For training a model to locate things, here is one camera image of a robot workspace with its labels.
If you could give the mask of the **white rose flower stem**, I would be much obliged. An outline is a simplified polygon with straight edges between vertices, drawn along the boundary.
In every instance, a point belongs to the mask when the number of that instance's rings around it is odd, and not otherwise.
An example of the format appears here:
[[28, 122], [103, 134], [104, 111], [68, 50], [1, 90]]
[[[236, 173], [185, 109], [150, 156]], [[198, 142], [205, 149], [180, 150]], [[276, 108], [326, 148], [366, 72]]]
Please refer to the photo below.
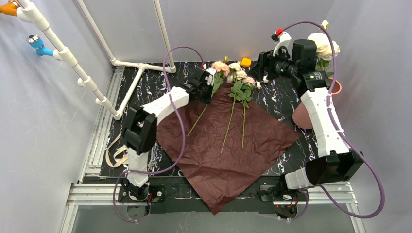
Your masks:
[[325, 71], [328, 77], [333, 75], [333, 71], [329, 71], [332, 66], [332, 48], [327, 35], [319, 29], [318, 32], [312, 33], [307, 37], [308, 40], [315, 42], [316, 50], [316, 70]]

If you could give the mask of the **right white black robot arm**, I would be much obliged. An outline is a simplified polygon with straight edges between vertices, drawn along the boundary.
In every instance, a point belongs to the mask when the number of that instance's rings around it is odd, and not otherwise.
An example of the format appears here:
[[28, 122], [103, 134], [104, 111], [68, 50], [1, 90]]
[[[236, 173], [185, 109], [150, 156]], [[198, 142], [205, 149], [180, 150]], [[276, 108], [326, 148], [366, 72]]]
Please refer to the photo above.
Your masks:
[[295, 40], [289, 54], [287, 46], [291, 39], [284, 35], [272, 37], [274, 50], [260, 53], [249, 75], [260, 82], [279, 76], [290, 79], [309, 114], [318, 143], [318, 158], [307, 162], [302, 169], [281, 175], [276, 186], [260, 193], [278, 199], [285, 195], [293, 198], [301, 188], [348, 181], [363, 161], [340, 137], [339, 124], [330, 119], [329, 113], [335, 113], [328, 93], [331, 83], [324, 71], [315, 69], [315, 42]]

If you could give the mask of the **small pink rose stem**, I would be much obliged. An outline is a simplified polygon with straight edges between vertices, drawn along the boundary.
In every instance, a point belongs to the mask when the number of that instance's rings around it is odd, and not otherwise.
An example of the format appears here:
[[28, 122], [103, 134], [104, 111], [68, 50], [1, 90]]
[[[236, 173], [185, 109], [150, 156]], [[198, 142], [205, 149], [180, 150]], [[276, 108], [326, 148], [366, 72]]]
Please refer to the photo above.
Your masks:
[[245, 120], [246, 120], [246, 109], [249, 108], [248, 102], [251, 101], [252, 90], [255, 88], [255, 79], [252, 77], [246, 77], [242, 80], [241, 91], [243, 95], [241, 96], [241, 102], [243, 105], [243, 122], [242, 122], [242, 141], [241, 147], [244, 147], [245, 140]]

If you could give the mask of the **cream ribbon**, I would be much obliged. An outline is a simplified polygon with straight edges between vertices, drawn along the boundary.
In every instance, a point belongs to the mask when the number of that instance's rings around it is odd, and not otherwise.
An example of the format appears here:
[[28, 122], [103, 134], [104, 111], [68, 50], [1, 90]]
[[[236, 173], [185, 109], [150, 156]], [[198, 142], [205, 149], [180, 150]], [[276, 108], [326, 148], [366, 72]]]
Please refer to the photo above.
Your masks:
[[106, 148], [104, 157], [107, 165], [110, 168], [117, 168], [122, 165], [129, 164], [129, 154], [127, 152], [127, 146], [125, 144], [117, 148], [113, 154], [110, 153], [112, 146], [115, 145], [117, 142], [120, 142], [120, 138], [121, 134], [119, 134]]

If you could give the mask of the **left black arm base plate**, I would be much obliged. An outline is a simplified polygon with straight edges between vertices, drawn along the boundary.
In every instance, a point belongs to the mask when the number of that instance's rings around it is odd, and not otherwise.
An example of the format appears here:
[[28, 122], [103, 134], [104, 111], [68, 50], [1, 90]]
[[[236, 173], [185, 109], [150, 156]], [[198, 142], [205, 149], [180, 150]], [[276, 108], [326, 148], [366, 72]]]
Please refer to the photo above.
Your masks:
[[117, 201], [119, 203], [158, 203], [164, 202], [165, 195], [166, 190], [164, 186], [144, 185], [141, 188], [130, 189], [122, 184]]

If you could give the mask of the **peach pink rose stem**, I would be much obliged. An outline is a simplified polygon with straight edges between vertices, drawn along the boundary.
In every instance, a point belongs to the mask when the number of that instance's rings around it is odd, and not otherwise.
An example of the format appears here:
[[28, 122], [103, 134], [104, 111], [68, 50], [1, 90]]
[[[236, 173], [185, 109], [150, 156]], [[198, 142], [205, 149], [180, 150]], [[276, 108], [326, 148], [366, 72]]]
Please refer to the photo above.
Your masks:
[[[225, 56], [222, 61], [215, 61], [209, 69], [214, 71], [213, 73], [213, 89], [211, 92], [211, 97], [213, 97], [214, 93], [219, 89], [220, 85], [223, 83], [224, 78], [229, 74], [229, 67], [227, 65], [228, 57]], [[208, 105], [206, 105], [200, 115], [197, 117], [195, 123], [193, 124], [192, 128], [188, 132], [187, 136], [189, 136], [192, 131], [195, 129], [197, 123], [201, 119], [202, 115], [206, 111]]]

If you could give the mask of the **maroon wrapping paper sheet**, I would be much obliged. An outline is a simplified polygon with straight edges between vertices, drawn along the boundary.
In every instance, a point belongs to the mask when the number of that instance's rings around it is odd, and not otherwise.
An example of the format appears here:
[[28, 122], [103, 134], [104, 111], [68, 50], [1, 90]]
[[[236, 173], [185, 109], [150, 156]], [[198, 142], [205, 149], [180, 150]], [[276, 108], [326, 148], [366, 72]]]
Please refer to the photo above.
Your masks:
[[157, 141], [183, 172], [213, 214], [254, 183], [299, 137], [256, 102], [246, 109], [245, 140], [242, 141], [243, 106], [237, 103], [223, 154], [220, 153], [228, 125], [230, 85], [223, 84], [192, 133], [188, 132], [205, 104], [192, 102], [170, 114], [157, 127]]

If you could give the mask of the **pale pink rose stem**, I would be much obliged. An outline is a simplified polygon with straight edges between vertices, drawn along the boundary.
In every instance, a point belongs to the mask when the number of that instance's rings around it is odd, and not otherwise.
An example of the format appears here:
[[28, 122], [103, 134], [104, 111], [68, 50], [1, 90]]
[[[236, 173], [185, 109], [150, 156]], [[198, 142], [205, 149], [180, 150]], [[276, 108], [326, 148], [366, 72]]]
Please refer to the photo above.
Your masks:
[[232, 123], [236, 104], [238, 102], [242, 104], [241, 99], [240, 99], [241, 96], [243, 95], [243, 92], [241, 91], [242, 80], [248, 77], [245, 70], [240, 65], [240, 62], [232, 62], [228, 65], [228, 67], [229, 67], [229, 74], [226, 76], [226, 82], [231, 85], [230, 93], [228, 94], [228, 96], [231, 98], [232, 102], [231, 102], [230, 117], [229, 117], [228, 125], [227, 125], [226, 132], [225, 132], [224, 139], [223, 139], [223, 144], [222, 144], [221, 151], [220, 151], [221, 154], [223, 154], [224, 152], [226, 141], [227, 141], [230, 129], [231, 129], [231, 123]]

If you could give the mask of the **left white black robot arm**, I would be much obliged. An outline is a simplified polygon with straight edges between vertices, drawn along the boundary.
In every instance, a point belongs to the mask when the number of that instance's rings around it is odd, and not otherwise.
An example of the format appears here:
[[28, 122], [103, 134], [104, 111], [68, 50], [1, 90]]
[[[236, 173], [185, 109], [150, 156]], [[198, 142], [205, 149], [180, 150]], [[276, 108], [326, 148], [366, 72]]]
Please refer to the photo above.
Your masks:
[[190, 102], [209, 104], [216, 73], [213, 68], [199, 68], [191, 78], [172, 87], [160, 98], [143, 106], [128, 109], [121, 133], [128, 155], [128, 173], [121, 181], [121, 185], [133, 200], [143, 201], [148, 195], [148, 152], [156, 142], [158, 124]]

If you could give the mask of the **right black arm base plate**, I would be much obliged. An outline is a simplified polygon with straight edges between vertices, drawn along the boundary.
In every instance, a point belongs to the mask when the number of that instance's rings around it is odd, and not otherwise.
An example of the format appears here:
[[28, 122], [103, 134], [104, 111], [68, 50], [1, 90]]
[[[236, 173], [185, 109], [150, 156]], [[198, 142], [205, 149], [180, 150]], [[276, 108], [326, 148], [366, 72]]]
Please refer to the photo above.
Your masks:
[[309, 200], [309, 197], [304, 193], [298, 190], [290, 190], [285, 184], [281, 183], [261, 185], [257, 194], [263, 202], [299, 202]]

